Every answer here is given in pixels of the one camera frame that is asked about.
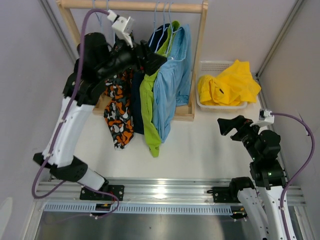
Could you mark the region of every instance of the white plastic basket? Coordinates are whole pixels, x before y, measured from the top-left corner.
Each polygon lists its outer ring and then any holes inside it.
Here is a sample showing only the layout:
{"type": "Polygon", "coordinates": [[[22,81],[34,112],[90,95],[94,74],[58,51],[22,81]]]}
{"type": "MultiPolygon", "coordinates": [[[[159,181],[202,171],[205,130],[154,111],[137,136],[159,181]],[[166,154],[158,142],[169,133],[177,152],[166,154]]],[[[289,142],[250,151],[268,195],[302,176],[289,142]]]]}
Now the white plastic basket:
{"type": "Polygon", "coordinates": [[[199,93],[198,93],[198,87],[197,87],[199,78],[203,75],[211,75],[216,77],[225,69],[230,67],[233,63],[234,63],[233,61],[200,61],[198,79],[196,81],[196,86],[195,86],[195,92],[196,92],[196,102],[200,106],[201,110],[203,111],[237,110],[237,109],[244,109],[247,107],[248,103],[246,101],[238,106],[210,106],[210,105],[201,104],[199,99],[199,93]]]}

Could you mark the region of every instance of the yellow garment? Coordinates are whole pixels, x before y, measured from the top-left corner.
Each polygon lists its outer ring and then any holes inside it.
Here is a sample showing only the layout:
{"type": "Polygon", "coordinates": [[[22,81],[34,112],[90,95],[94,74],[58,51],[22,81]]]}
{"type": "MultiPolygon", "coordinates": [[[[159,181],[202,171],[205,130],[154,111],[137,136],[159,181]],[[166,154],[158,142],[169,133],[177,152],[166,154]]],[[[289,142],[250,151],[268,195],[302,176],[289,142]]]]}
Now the yellow garment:
{"type": "Polygon", "coordinates": [[[241,102],[255,103],[261,90],[252,78],[249,62],[239,60],[217,77],[200,77],[197,88],[203,105],[220,106],[237,106],[241,102]]]}

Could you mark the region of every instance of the wooden clothes rack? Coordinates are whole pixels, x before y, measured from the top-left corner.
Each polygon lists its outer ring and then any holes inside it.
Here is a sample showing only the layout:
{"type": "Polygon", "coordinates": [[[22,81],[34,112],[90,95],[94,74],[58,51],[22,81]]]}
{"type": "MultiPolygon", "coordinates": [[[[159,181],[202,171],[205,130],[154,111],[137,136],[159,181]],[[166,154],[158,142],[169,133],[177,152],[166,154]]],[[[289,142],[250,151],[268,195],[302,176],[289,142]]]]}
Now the wooden clothes rack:
{"type": "MultiPolygon", "coordinates": [[[[71,13],[71,9],[92,9],[94,6],[99,9],[106,9],[107,1],[96,0],[93,6],[92,0],[57,0],[57,5],[75,45],[78,46],[78,44],[80,43],[80,31],[71,13]]],[[[157,12],[168,12],[169,4],[165,5],[164,2],[159,3],[157,5],[156,2],[109,1],[108,8],[111,10],[123,11],[154,12],[156,10],[157,12]]],[[[207,11],[207,0],[204,0],[202,4],[173,3],[170,7],[171,13],[201,14],[198,36],[196,41],[195,56],[193,61],[189,103],[188,105],[178,106],[175,109],[175,114],[173,118],[174,120],[193,121],[195,118],[195,84],[197,80],[198,66],[205,31],[207,11]]],[[[102,94],[100,96],[99,102],[93,109],[93,113],[97,115],[103,115],[105,107],[110,102],[110,100],[111,99],[109,97],[107,97],[105,94],[102,94]]]]}

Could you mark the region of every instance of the green garment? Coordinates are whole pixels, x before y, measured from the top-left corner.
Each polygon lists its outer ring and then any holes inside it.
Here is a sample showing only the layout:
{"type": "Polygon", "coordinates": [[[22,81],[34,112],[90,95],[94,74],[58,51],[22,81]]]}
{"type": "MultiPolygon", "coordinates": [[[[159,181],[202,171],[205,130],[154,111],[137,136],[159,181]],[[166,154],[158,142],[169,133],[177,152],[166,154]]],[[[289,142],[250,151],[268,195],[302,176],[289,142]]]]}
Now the green garment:
{"type": "MultiPolygon", "coordinates": [[[[180,23],[178,21],[172,22],[173,31],[178,30],[180,23]]],[[[170,38],[171,38],[171,27],[169,26],[167,30],[167,38],[163,45],[159,48],[156,52],[159,55],[166,56],[166,51],[169,46],[170,38]]],[[[168,54],[171,51],[171,46],[174,41],[175,33],[172,36],[172,40],[170,42],[168,54]]],[[[161,145],[161,138],[159,133],[152,123],[152,114],[153,114],[153,105],[154,105],[154,93],[153,88],[155,84],[155,80],[158,75],[158,71],[155,74],[149,76],[145,75],[144,79],[140,85],[140,98],[141,98],[141,115],[143,121],[143,128],[144,128],[144,138],[146,144],[149,146],[151,155],[153,157],[159,156],[159,146],[161,145]]]]}

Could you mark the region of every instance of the metal floor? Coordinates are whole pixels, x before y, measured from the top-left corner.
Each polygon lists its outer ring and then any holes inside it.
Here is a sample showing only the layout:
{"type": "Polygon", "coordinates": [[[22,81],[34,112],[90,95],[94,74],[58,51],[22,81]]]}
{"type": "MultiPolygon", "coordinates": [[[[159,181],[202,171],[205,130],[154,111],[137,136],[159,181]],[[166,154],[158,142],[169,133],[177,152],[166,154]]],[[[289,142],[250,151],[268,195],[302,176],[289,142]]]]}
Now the metal floor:
{"type": "Polygon", "coordinates": [[[44,212],[36,240],[254,240],[250,221],[217,215],[112,214],[95,220],[44,212]]]}

